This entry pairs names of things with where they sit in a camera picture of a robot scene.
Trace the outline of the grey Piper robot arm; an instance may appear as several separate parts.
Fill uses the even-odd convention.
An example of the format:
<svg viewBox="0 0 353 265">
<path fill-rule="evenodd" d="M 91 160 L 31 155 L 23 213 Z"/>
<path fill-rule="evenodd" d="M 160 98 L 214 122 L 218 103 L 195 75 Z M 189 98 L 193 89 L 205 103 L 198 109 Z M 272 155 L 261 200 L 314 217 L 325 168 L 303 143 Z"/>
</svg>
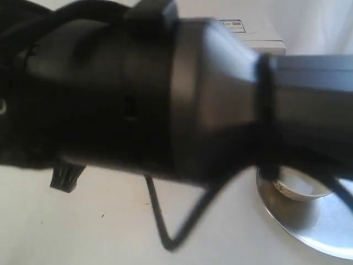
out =
<svg viewBox="0 0 353 265">
<path fill-rule="evenodd" d="M 352 56 L 261 54 L 173 1 L 2 1 L 1 100 L 6 166 L 352 179 Z"/>
</svg>

